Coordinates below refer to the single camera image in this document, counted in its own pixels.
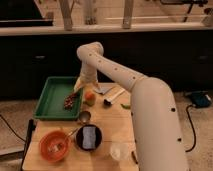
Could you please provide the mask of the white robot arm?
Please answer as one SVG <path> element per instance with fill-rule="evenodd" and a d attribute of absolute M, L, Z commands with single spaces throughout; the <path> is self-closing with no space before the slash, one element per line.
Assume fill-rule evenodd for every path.
<path fill-rule="evenodd" d="M 168 84 L 105 58 L 99 42 L 79 46 L 77 56 L 82 65 L 75 90 L 88 83 L 96 84 L 101 72 L 130 93 L 140 171 L 190 171 L 176 103 Z"/>

